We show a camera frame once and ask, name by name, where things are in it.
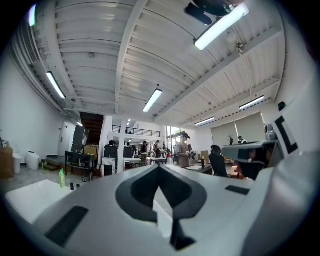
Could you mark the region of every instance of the white trash can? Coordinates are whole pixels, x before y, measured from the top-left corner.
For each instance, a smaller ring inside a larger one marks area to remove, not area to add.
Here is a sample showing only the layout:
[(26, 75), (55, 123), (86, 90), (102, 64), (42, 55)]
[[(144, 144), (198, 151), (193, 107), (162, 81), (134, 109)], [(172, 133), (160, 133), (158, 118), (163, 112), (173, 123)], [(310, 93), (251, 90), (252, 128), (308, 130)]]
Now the white trash can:
[(31, 170), (38, 170), (39, 169), (39, 161), (40, 156), (38, 156), (36, 153), (28, 152), (25, 155), (25, 162), (26, 166)]
[(19, 154), (13, 153), (13, 170), (15, 174), (20, 173), (21, 159), (22, 157)]

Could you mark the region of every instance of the black stripe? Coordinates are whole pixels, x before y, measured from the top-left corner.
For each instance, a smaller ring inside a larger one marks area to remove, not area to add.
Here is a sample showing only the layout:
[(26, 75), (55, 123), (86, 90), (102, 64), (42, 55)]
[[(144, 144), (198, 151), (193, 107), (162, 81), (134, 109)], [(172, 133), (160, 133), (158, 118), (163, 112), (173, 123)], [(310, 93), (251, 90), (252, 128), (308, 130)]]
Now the black stripe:
[(275, 121), (275, 124), (276, 126), (278, 127), (279, 131), (280, 131), (280, 134), (283, 138), (283, 141), (284, 141), (284, 144), (285, 144), (285, 147), (286, 147), (286, 150), (288, 151), (288, 154), (291, 154), (292, 152), (296, 151), (298, 149), (298, 144), (297, 143), (294, 143), (294, 144), (291, 144), (290, 140), (289, 140), (289, 137), (286, 133), (286, 130), (283, 126), (283, 123), (285, 122), (285, 119), (283, 116), (280, 116), (276, 121)]
[(238, 194), (241, 194), (241, 195), (248, 195), (250, 189), (248, 188), (243, 188), (243, 187), (239, 187), (239, 186), (232, 186), (232, 185), (229, 185), (225, 188), (225, 190), (229, 190), (229, 191), (232, 191), (232, 192), (235, 192), (235, 193), (238, 193)]
[(45, 235), (52, 242), (63, 247), (76, 228), (79, 226), (83, 218), (88, 213), (88, 209), (80, 206), (73, 207), (66, 215), (58, 221), (57, 224), (50, 229)]

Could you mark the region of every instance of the ceiling fan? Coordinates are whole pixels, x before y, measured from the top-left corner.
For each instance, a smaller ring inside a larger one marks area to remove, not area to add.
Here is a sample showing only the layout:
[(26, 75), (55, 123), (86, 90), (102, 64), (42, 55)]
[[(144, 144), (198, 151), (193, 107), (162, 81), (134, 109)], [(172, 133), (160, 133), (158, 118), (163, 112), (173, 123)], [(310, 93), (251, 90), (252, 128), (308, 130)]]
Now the ceiling fan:
[(230, 14), (238, 5), (242, 4), (245, 0), (193, 0), (184, 9), (184, 12), (203, 24), (209, 26), (212, 20), (205, 13), (224, 17)]

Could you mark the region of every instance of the doorway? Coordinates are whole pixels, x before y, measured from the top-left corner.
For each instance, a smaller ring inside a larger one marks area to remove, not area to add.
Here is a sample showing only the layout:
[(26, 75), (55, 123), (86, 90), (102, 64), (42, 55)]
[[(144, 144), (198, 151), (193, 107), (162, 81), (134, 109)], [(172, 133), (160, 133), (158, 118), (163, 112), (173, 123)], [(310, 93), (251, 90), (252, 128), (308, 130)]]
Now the doorway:
[(59, 138), (59, 146), (58, 146), (58, 156), (64, 157), (65, 151), (69, 151), (70, 146), (70, 138), (74, 129), (72, 129), (72, 125), (68, 122), (64, 122), (62, 126), (62, 130)]

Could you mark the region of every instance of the white table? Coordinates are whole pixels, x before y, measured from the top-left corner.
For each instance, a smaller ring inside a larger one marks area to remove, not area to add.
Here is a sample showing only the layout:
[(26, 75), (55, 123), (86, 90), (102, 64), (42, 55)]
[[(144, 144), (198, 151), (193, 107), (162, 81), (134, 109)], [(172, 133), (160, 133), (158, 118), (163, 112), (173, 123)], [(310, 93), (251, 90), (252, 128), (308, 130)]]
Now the white table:
[(141, 163), (141, 159), (140, 158), (123, 158), (123, 170), (125, 170), (126, 162), (136, 165)]

